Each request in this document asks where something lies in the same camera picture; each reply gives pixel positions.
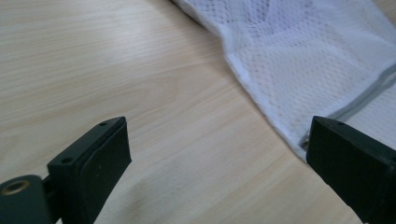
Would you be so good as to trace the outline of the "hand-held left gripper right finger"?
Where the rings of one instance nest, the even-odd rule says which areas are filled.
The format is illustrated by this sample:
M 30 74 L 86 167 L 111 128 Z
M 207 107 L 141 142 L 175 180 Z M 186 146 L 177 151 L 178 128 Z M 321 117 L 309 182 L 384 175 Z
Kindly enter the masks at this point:
M 366 224 L 396 224 L 396 150 L 334 119 L 315 116 L 307 163 Z

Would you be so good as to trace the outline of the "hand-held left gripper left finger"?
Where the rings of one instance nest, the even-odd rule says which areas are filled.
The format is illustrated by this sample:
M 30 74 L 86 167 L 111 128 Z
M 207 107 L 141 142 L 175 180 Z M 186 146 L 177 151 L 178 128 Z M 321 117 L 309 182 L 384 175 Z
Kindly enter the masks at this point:
M 63 224 L 93 224 L 131 162 L 124 117 L 97 124 L 50 161 Z

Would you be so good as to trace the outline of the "white mesh laundry bag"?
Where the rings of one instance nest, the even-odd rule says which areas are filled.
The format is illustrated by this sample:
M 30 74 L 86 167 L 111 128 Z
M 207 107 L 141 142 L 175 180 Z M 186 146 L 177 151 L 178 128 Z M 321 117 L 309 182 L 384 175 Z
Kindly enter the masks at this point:
M 303 158 L 314 116 L 396 149 L 396 25 L 373 0 L 173 0 Z

